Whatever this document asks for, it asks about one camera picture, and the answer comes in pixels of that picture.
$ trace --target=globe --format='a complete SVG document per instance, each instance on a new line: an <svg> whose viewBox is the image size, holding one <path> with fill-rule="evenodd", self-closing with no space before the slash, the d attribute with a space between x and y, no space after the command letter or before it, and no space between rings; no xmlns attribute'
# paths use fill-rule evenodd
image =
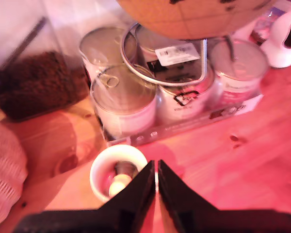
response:
<svg viewBox="0 0 291 233"><path fill-rule="evenodd" d="M227 35L276 0L117 0L144 27L174 39Z"/></svg>

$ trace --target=black plastic object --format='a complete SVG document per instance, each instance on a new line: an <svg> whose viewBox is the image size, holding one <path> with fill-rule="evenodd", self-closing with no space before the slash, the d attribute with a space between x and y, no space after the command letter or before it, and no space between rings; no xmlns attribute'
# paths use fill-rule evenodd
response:
<svg viewBox="0 0 291 233"><path fill-rule="evenodd" d="M155 195L154 161L97 210L46 211L24 218L14 233L134 233Z"/></svg>
<svg viewBox="0 0 291 233"><path fill-rule="evenodd" d="M291 215L273 210L221 211L159 161L159 192L179 233L291 233Z"/></svg>

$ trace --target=wood grain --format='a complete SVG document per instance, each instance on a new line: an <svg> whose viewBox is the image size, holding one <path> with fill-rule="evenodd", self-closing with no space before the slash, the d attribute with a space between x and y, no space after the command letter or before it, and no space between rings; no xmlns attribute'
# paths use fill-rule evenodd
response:
<svg viewBox="0 0 291 233"><path fill-rule="evenodd" d="M147 160L163 159L218 208L271 208L291 213L291 67L270 70L261 89L265 97L253 112L139 149ZM84 100L66 111L21 124L7 123L22 140L31 174L20 201L0 225L0 233L11 232L29 213L102 204L89 184L90 160L104 148L97 121L93 116L84 118L93 114L91 109L89 100ZM72 146L74 150L81 147L77 155L82 162L53 177L54 167ZM173 232L159 196L155 200L143 232Z"/></svg>

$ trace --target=wicker basket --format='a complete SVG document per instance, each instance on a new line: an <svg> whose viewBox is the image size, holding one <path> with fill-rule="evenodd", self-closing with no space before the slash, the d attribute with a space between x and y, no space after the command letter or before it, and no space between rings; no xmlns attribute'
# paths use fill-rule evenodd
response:
<svg viewBox="0 0 291 233"><path fill-rule="evenodd" d="M27 177L26 162L17 137L0 124L0 223L21 196Z"/></svg>

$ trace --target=small bowl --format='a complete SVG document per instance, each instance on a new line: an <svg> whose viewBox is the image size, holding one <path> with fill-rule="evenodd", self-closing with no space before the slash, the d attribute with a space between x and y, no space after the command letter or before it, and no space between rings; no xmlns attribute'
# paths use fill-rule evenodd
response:
<svg viewBox="0 0 291 233"><path fill-rule="evenodd" d="M114 166L119 161L133 163L138 172L147 165L141 151L129 145L115 145L101 152L92 164L89 179L93 193L102 202L110 200L108 189L115 176Z"/></svg>

